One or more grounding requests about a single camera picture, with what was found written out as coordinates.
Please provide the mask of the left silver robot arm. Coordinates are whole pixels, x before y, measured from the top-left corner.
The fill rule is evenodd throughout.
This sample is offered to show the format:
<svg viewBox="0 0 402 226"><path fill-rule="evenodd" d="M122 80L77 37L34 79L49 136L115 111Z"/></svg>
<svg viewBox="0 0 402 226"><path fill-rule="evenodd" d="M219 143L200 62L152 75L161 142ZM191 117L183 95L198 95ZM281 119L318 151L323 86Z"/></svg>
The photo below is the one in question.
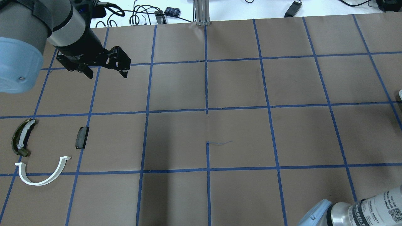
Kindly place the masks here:
<svg viewBox="0 0 402 226"><path fill-rule="evenodd" d="M130 57L119 46L105 49L90 28L92 19L115 9L119 6L99 0L2 0L0 91L19 94L33 88L47 42L66 70L91 79L91 66L101 66L127 78Z"/></svg>

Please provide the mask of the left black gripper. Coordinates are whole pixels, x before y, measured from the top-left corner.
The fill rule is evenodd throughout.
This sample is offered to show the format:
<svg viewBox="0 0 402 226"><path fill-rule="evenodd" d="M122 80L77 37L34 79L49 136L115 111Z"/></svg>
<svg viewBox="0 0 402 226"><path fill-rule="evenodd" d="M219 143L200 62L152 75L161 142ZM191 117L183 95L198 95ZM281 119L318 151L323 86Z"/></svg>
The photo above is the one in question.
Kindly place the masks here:
<svg viewBox="0 0 402 226"><path fill-rule="evenodd" d="M75 42L65 47L56 47L56 60L69 71L77 70L89 79L93 78L93 70L89 66L102 66L116 70L123 78L128 77L131 58L119 47L107 50L90 27Z"/></svg>

